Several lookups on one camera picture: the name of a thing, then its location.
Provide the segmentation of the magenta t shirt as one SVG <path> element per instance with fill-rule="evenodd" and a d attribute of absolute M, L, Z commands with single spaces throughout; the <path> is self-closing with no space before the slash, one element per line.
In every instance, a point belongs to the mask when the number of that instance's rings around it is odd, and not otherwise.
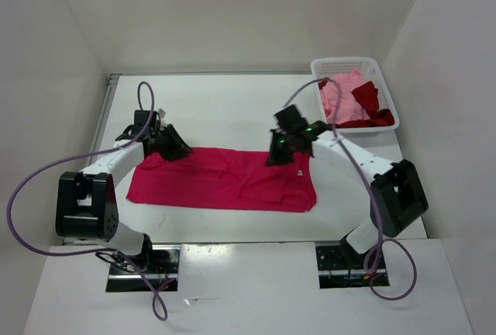
<path fill-rule="evenodd" d="M 317 203 L 310 157 L 268 166 L 264 151 L 196 147 L 178 161 L 152 154 L 133 172 L 126 198 L 136 204 L 302 213 Z"/>

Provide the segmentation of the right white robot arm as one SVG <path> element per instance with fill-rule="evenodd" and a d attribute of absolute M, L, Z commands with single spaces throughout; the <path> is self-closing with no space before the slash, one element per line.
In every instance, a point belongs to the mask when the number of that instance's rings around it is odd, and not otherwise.
<path fill-rule="evenodd" d="M 355 177 L 370 199 L 370 215 L 350 231 L 340 244 L 340 259 L 356 268 L 372 247 L 395 238 L 429 208 L 415 165 L 408 160 L 393 162 L 352 143 L 321 122 L 292 132 L 271 130 L 267 166 L 290 164 L 296 154 L 331 164 Z"/>

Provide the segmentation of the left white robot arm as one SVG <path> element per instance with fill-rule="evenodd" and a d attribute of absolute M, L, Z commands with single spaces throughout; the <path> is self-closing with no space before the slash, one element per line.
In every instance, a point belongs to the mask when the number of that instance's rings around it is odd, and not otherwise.
<path fill-rule="evenodd" d="M 113 152 L 79 172 L 60 176 L 57 192 L 56 233 L 60 237 L 93 240 L 127 255 L 139 273 L 149 271 L 156 252 L 150 237 L 119 221 L 115 187 L 151 154 L 177 161 L 193 153 L 173 125 L 129 125 L 117 136 Z"/>

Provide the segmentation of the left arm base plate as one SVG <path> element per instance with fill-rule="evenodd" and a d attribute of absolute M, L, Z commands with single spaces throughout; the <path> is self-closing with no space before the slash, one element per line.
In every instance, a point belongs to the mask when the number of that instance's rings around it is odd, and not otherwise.
<path fill-rule="evenodd" d="M 141 257 L 132 257 L 132 260 L 157 291 L 176 292 L 180 255 L 179 246 L 155 247 L 149 264 Z M 106 292 L 147 292 L 149 290 L 131 264 L 119 255 L 102 253 L 99 259 L 109 264 Z"/>

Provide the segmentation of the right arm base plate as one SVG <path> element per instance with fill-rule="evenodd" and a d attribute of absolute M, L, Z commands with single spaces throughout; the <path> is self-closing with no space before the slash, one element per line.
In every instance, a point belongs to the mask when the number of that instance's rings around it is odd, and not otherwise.
<path fill-rule="evenodd" d="M 384 259 L 381 258 L 377 272 L 368 275 L 363 269 L 363 258 L 349 262 L 337 242 L 316 243 L 315 255 L 320 289 L 368 287 L 370 280 L 379 286 L 389 286 Z"/>

